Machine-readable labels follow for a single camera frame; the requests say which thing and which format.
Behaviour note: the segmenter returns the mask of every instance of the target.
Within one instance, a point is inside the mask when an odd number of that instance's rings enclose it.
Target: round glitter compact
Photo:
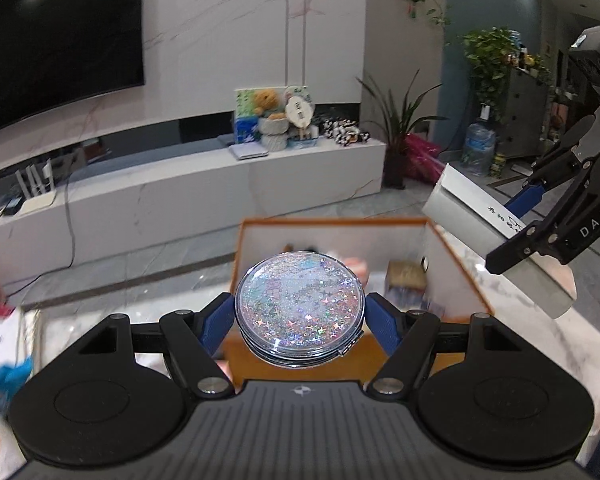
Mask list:
[[[252,267],[235,293],[247,346],[285,368],[344,355],[362,336],[365,293],[356,275],[318,253],[282,253]]]

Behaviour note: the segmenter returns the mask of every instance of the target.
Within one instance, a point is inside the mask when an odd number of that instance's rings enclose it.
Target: pink plastic bag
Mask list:
[[[435,184],[445,169],[443,162],[437,160],[440,147],[433,142],[413,134],[407,134],[404,139],[404,153],[408,164],[404,176]]]

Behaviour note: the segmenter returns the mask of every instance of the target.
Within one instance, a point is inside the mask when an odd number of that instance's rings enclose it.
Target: white marble tabletop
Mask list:
[[[518,288],[501,276],[484,269],[484,260],[447,232],[443,236],[474,277],[495,316],[520,334],[545,355],[580,381],[593,398],[596,415],[589,438],[578,457],[585,463],[600,436],[600,333],[580,314],[571,309],[558,319],[551,319]],[[155,322],[173,310],[201,310],[220,292],[228,290],[223,280],[227,269],[200,272],[186,277],[185,290],[173,294],[171,285],[138,287],[133,294],[119,291],[90,300],[46,309],[42,312],[42,352],[40,362],[48,364],[62,350],[88,329],[113,312],[124,312],[132,322]],[[209,277],[213,286],[205,286]],[[161,359],[138,355],[138,361],[164,371]]]

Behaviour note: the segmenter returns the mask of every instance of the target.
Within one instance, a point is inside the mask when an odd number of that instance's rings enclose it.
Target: silver screw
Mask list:
[[[383,395],[399,394],[403,388],[403,382],[392,377],[384,377],[374,382],[374,390]]]
[[[221,394],[229,387],[229,383],[222,377],[206,377],[198,381],[198,389],[209,395]]]

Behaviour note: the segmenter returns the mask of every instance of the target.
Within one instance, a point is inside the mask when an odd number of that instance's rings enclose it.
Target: black tv screen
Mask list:
[[[0,0],[0,129],[142,84],[142,0]]]

